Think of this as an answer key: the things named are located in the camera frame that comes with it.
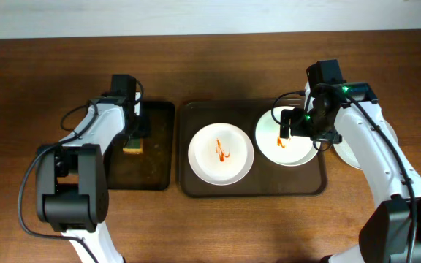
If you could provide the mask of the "green yellow sponge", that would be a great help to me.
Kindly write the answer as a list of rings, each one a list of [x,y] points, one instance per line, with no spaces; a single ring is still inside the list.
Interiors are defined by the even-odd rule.
[[[129,138],[122,151],[125,154],[138,155],[143,153],[143,139],[142,138]]]

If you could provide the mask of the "grey-white plate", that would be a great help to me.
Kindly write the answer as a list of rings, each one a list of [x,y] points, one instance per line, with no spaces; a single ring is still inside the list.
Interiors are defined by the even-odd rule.
[[[398,145],[398,135],[395,133],[395,130],[393,129],[391,124],[387,120],[382,120],[382,123],[386,126],[388,132],[392,135],[393,140]],[[363,157],[364,154],[360,153],[359,148],[352,148],[351,145],[345,139],[343,139],[341,143],[334,144],[334,149],[338,156],[341,158],[341,160],[346,162],[349,166],[359,170],[362,169],[359,157]]]

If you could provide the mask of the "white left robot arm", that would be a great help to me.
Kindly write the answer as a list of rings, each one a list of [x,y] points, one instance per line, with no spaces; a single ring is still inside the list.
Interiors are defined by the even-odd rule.
[[[142,83],[113,75],[110,90],[85,104],[86,116],[59,142],[39,148],[34,163],[36,209],[53,238],[68,240],[82,262],[123,262],[108,232],[105,152],[113,142],[139,150],[150,130],[142,114]]]

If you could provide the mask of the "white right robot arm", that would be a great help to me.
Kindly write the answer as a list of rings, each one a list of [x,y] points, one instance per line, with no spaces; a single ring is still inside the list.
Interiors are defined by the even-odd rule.
[[[376,208],[356,246],[322,261],[421,262],[421,177],[387,128],[376,94],[367,83],[347,82],[337,60],[318,61],[306,75],[303,107],[276,119],[280,136],[347,142]]]

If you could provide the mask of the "pink-white plate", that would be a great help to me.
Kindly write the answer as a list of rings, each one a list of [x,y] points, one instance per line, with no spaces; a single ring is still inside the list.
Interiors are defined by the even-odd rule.
[[[254,163],[254,147],[249,136],[229,123],[212,123],[191,139],[188,161],[195,175],[215,186],[242,180]]]

